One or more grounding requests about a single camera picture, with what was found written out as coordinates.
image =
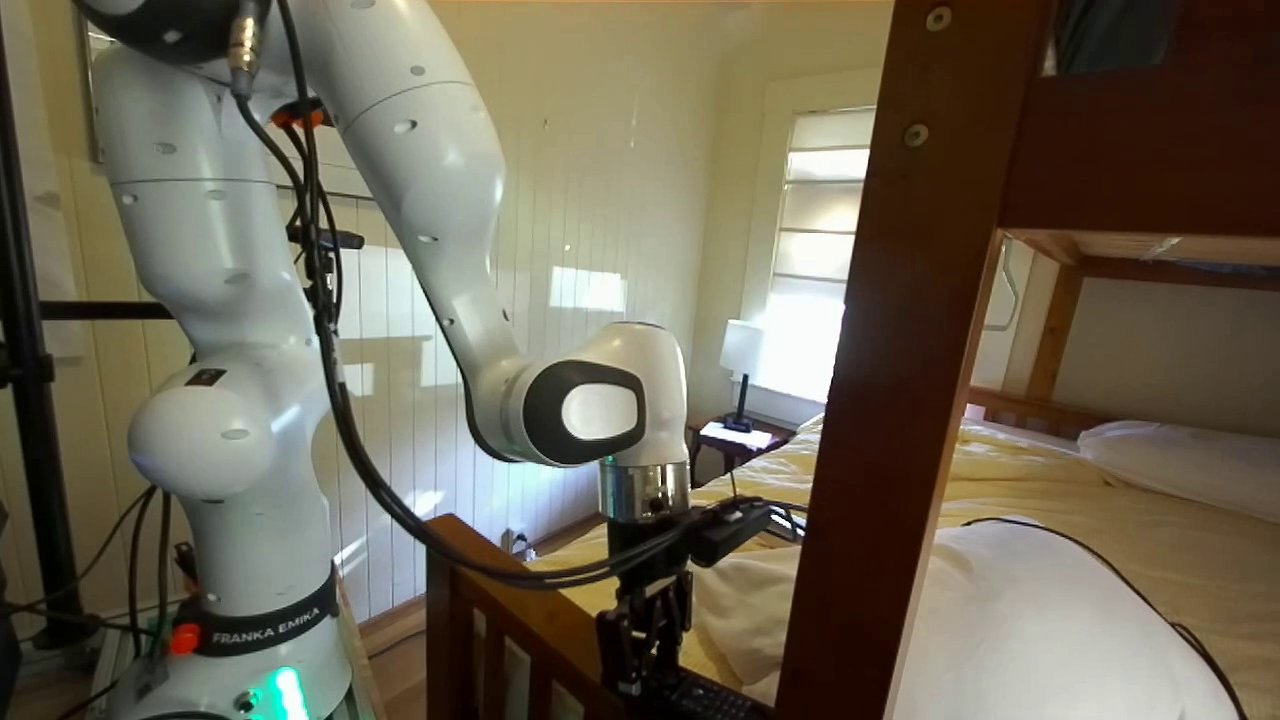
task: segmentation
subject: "window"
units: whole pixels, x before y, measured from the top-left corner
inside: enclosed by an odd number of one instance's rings
[[[827,394],[874,121],[874,106],[845,106],[791,125],[761,312],[761,389]]]

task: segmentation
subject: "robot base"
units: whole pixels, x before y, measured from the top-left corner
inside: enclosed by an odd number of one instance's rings
[[[105,641],[93,689],[118,689],[93,720],[161,716],[282,716],[372,720],[370,689],[352,682],[357,644],[349,618],[326,618],[292,644],[249,655],[131,660],[128,636]]]

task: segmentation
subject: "mattress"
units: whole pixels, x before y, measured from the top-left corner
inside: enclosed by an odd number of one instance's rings
[[[821,419],[803,424],[779,452],[703,483],[697,502],[716,502],[731,490],[810,502],[816,446]],[[965,424],[942,532],[983,517],[1045,523],[1095,550],[1136,597],[1210,648],[1253,720],[1280,720],[1280,523],[1132,487],[1089,465],[1067,439]],[[584,562],[599,550],[604,529],[543,556],[542,567]],[[754,538],[731,558],[697,567],[697,626],[680,648],[680,664],[772,699],[791,567],[795,549],[779,538]],[[613,583],[587,583],[567,597],[599,610],[613,603]]]

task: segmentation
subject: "green light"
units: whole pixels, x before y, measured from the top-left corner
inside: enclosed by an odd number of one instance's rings
[[[298,667],[278,667],[249,696],[252,720],[310,720],[310,696]]]

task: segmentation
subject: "wooden bed frame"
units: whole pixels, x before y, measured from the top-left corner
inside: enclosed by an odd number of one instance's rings
[[[888,709],[1002,228],[1072,232],[1095,248],[1168,232],[1277,248],[1280,3],[1179,0],[1159,68],[1089,78],[1040,77],[1054,12],[1054,0],[895,3],[779,716],[875,720]],[[1111,265],[1072,254],[1083,245],[1040,248],[1067,269]],[[1032,400],[1054,400],[1067,316],[1048,312]],[[458,518],[433,532],[458,550],[502,556]],[[535,679],[572,689],[587,716],[621,716],[596,689],[591,618],[565,597],[514,597],[445,558],[433,558],[427,590],[433,716],[497,716],[502,696],[475,691],[471,670],[502,670],[502,633],[535,655]]]

